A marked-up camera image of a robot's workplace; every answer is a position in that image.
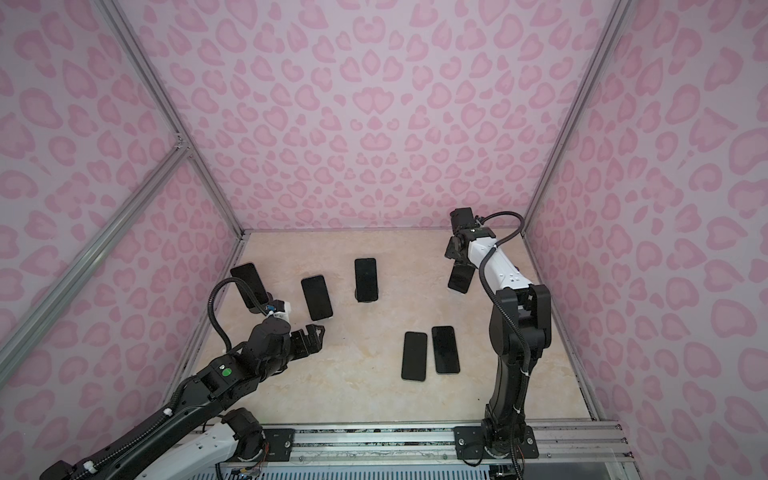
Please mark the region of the black phone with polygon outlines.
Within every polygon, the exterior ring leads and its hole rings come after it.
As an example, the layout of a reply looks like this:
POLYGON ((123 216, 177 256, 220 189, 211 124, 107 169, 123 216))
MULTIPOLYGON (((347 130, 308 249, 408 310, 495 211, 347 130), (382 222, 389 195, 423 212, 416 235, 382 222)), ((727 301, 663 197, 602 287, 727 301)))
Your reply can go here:
POLYGON ((476 268, 472 264, 456 262, 449 276, 448 288, 461 294, 467 294, 474 278, 475 270, 476 268))
POLYGON ((323 275, 302 279, 301 287, 312 321, 321 321, 333 317, 333 307, 323 275))
POLYGON ((230 269, 230 276, 240 279, 242 284, 238 283, 237 288, 243 299, 246 308, 252 313, 259 312, 256 293, 268 292, 262 282, 259 272, 253 263, 245 263, 230 269))
POLYGON ((377 263, 375 258, 358 258, 354 261, 355 288, 360 303, 375 302, 379 298, 377 263))
POLYGON ((404 334, 401 378, 407 381, 426 380, 428 336, 424 332, 404 334))

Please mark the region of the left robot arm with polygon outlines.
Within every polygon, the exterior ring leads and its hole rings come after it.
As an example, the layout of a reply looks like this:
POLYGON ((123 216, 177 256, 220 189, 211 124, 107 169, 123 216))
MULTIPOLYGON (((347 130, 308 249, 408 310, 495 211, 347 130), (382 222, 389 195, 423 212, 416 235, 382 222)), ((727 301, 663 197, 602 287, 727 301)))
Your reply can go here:
POLYGON ((162 407, 128 433, 74 464, 57 461, 40 477, 137 479, 185 436, 282 373, 291 361, 320 352, 324 336, 323 325, 293 331, 287 321, 270 315, 247 341, 183 380, 162 407))

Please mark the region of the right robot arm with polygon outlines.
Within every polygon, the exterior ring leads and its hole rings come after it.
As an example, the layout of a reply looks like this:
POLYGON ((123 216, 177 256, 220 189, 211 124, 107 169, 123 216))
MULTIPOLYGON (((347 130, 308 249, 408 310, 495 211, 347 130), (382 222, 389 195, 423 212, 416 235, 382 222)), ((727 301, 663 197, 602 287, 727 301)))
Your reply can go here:
POLYGON ((492 303, 489 338, 497 370, 481 422, 482 453, 535 459, 539 451, 526 421, 525 402, 533 369, 552 343, 551 293, 528 280, 502 251, 521 234, 525 219, 513 211, 481 217, 463 207, 450 212, 450 225, 445 257, 453 268, 448 288, 465 294, 477 277, 492 303))

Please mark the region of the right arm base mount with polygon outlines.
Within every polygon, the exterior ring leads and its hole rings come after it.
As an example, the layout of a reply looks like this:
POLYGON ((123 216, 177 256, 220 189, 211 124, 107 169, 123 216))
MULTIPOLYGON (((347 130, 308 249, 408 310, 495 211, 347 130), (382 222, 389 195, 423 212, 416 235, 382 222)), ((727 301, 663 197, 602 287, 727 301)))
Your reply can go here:
MULTIPOLYGON (((490 434, 481 426, 458 426, 452 429, 456 458, 466 462, 477 462, 480 459, 509 459, 510 445, 508 439, 491 440, 490 434)), ((533 460, 540 456, 533 429, 526 425, 521 436, 514 440, 516 458, 518 460, 533 460)))

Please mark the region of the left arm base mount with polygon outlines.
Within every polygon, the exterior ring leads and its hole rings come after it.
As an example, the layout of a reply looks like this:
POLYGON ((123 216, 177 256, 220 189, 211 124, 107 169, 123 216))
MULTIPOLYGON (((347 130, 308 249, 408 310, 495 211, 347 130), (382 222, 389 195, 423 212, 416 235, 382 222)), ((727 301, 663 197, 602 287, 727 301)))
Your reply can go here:
POLYGON ((287 462, 295 434, 290 428, 259 428, 239 441, 235 457, 243 462, 287 462))

